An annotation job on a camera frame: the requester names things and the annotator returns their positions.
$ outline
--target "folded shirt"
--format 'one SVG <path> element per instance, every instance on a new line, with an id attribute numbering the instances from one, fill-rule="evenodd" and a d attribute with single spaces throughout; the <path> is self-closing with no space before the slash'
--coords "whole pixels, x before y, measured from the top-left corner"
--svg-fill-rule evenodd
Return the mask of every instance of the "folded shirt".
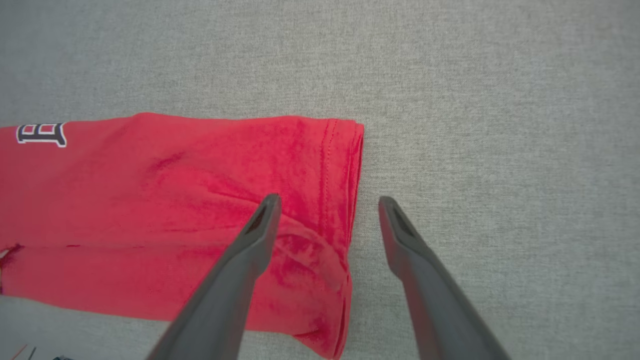
<path id="1" fill-rule="evenodd" d="M 173 320 L 261 200 L 282 198 L 246 328 L 344 349 L 364 128 L 132 117 L 0 129 L 3 295 Z"/>

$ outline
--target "stitching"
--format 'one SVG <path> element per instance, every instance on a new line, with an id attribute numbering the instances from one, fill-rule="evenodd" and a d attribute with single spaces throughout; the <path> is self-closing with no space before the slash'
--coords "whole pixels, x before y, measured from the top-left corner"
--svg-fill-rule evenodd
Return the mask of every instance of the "stitching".
<path id="1" fill-rule="evenodd" d="M 320 233 L 320 235 L 324 234 L 324 224 L 323 224 L 323 216 L 324 216 L 324 186 L 325 184 L 323 184 L 324 181 L 324 177 L 325 177 L 325 173 L 326 170 L 324 168 L 324 160 L 326 159 L 326 152 L 324 150 L 324 141 L 326 140 L 326 134 L 329 130 L 329 126 L 331 125 L 331 122 L 327 122 L 326 127 L 324 128 L 324 134 L 322 137 L 322 141 L 320 142 L 320 179 L 319 179 L 319 186 L 318 188 L 320 189 L 320 196 L 318 199 L 318 206 L 319 206 L 319 213 L 318 213 L 318 232 Z"/>
<path id="2" fill-rule="evenodd" d="M 335 134 L 335 126 L 337 124 L 337 121 L 331 119 L 329 120 L 330 123 L 329 125 L 333 125 L 331 128 L 331 137 L 329 138 L 329 143 L 327 144 L 326 147 L 326 159 L 324 161 L 324 191 L 323 191 L 323 206 L 320 209 L 321 213 L 323 214 L 322 218 L 322 226 L 323 226 L 323 230 L 326 229 L 326 225 L 328 222 L 328 208 L 326 206 L 327 203 L 327 198 L 329 197 L 328 193 L 327 193 L 327 187 L 328 187 L 328 183 L 329 183 L 329 159 L 331 158 L 331 142 L 333 141 L 333 136 Z"/>

